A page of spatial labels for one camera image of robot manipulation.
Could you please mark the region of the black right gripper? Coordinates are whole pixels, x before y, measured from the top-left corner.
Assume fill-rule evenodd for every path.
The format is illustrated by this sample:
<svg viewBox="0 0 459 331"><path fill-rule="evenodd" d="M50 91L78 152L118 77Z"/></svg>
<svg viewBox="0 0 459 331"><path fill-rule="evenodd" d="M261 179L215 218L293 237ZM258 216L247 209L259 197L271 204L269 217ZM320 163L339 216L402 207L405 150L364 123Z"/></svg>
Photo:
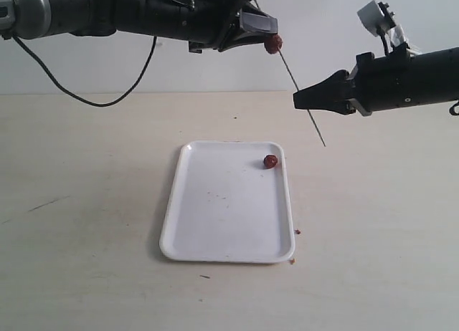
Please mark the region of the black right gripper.
<svg viewBox="0 0 459 331"><path fill-rule="evenodd" d="M294 107L304 110L300 102L305 102L309 110L370 116L373 112L424 106L427 99L421 93L422 83L415 79L425 68L426 57L412 55L406 44L383 57L372 52L358 54L350 74L340 69L324 81L302 89L303 97L299 100L294 93ZM345 81L350 85L347 100L341 91Z"/></svg>

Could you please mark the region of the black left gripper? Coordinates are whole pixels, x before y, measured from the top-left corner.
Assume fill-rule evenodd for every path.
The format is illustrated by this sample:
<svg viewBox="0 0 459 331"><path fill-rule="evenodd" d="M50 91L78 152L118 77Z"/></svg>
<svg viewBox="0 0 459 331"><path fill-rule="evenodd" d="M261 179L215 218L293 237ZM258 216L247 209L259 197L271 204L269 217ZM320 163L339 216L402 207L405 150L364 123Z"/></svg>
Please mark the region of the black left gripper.
<svg viewBox="0 0 459 331"><path fill-rule="evenodd" d="M278 20L253 0L115 0L118 31L189 43L190 52L262 44L278 33Z"/></svg>

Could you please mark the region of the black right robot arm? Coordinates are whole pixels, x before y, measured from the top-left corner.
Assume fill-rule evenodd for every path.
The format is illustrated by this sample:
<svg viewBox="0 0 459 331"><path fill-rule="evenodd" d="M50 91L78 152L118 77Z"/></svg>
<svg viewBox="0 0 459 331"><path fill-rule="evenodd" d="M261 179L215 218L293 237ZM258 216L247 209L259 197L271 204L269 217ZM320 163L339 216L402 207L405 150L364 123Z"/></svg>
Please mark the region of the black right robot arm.
<svg viewBox="0 0 459 331"><path fill-rule="evenodd" d="M412 56L405 44L384 57L359 54L351 72L341 69L293 94L296 109L340 115L452 101L458 101L458 48Z"/></svg>

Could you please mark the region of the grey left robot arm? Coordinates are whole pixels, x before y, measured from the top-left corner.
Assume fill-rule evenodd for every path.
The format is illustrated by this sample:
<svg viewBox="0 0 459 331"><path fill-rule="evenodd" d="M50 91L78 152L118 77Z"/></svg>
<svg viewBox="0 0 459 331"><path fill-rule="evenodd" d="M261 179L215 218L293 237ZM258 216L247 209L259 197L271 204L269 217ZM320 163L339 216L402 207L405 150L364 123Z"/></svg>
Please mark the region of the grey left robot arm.
<svg viewBox="0 0 459 331"><path fill-rule="evenodd" d="M189 51L224 52L278 33L255 0L1 0L1 34L108 37L128 32L188 42Z"/></svg>

